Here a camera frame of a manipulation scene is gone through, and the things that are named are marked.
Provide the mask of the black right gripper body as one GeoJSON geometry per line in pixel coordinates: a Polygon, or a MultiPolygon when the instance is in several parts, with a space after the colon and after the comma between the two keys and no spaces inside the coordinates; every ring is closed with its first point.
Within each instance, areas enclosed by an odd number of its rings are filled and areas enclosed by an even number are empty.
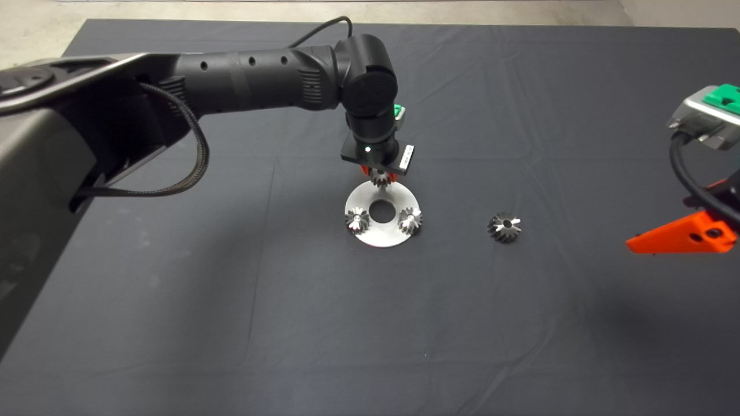
{"type": "Polygon", "coordinates": [[[732,228],[739,232],[739,171],[729,176],[724,184],[727,185],[725,203],[732,211],[732,215],[727,216],[731,218],[732,228]]]}

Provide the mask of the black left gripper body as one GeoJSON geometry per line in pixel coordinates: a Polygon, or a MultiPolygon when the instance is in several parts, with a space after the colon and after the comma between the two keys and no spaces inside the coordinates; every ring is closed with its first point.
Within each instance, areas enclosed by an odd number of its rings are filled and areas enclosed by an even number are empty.
{"type": "Polygon", "coordinates": [[[416,147],[390,135],[376,144],[362,142],[349,134],[340,150],[341,159],[385,173],[407,174],[416,155],[416,147]]]}

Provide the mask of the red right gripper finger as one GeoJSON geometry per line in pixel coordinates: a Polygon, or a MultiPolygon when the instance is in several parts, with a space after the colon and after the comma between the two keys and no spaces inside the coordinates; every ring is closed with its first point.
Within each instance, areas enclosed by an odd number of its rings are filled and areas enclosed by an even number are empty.
{"type": "MultiPolygon", "coordinates": [[[[726,205],[728,203],[727,190],[728,185],[726,181],[717,181],[703,188],[703,190],[716,198],[718,201],[726,205]]],[[[686,198],[683,199],[683,205],[695,209],[708,208],[706,198],[698,198],[690,193],[686,198]]]]}
{"type": "Polygon", "coordinates": [[[730,224],[707,211],[696,211],[626,240],[636,254],[722,254],[738,243],[730,224]]]}

